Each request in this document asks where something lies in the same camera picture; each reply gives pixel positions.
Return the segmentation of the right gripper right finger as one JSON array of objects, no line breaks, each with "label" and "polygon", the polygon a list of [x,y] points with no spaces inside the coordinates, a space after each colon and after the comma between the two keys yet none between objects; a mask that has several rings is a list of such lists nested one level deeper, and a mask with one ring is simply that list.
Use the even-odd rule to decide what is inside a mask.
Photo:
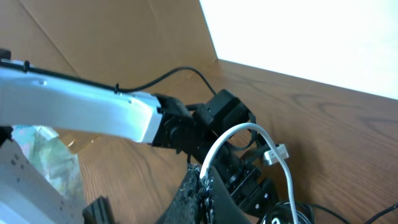
[{"label": "right gripper right finger", "polygon": [[205,177],[205,223],[250,224],[230,196],[217,170],[211,166]]}]

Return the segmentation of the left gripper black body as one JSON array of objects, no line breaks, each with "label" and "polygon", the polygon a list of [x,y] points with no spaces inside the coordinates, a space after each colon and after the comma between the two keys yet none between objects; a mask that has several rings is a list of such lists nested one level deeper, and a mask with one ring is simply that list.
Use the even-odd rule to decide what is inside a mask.
[{"label": "left gripper black body", "polygon": [[[152,146],[175,149],[203,162],[212,144],[229,128],[255,123],[251,111],[228,90],[221,90],[207,103],[185,105],[180,100],[158,94],[162,121]],[[256,131],[251,131],[245,153],[238,157],[239,147],[224,143],[212,164],[236,205],[245,213],[262,217],[267,209],[279,202],[276,187],[270,179],[261,180],[262,172],[253,164],[270,147]]]}]

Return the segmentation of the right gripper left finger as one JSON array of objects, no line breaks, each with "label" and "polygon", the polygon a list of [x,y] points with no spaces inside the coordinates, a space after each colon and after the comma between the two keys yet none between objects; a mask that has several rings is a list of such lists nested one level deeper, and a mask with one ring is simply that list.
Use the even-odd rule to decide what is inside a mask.
[{"label": "right gripper left finger", "polygon": [[210,188],[199,177],[200,166],[188,164],[175,197],[156,224],[214,223]]}]

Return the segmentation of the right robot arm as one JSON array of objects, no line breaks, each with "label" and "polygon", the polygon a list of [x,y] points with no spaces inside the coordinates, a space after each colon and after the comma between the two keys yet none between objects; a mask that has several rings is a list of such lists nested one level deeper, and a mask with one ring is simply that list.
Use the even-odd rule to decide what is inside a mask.
[{"label": "right robot arm", "polygon": [[[1,203],[26,223],[114,223],[104,197],[76,208],[40,175],[12,139],[13,129],[1,127]],[[156,223],[249,223],[234,203],[215,168],[210,183],[201,184],[190,165],[177,194]]]}]

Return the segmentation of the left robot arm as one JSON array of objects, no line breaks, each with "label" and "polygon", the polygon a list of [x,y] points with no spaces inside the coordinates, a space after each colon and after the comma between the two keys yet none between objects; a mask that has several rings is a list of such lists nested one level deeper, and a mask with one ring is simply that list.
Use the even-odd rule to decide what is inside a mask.
[{"label": "left robot arm", "polygon": [[[210,101],[185,105],[180,100],[123,89],[15,62],[1,51],[1,222],[113,223],[107,200],[85,208],[66,202],[22,153],[11,133],[15,125],[44,125],[108,134],[184,152],[204,164],[210,147],[229,128],[256,122],[251,111],[227,90]],[[188,172],[172,203],[157,223],[246,223],[247,216],[268,218],[279,201],[271,180],[253,164],[269,161],[271,143],[251,131],[243,157],[237,147],[221,145],[210,165],[210,179]]]}]

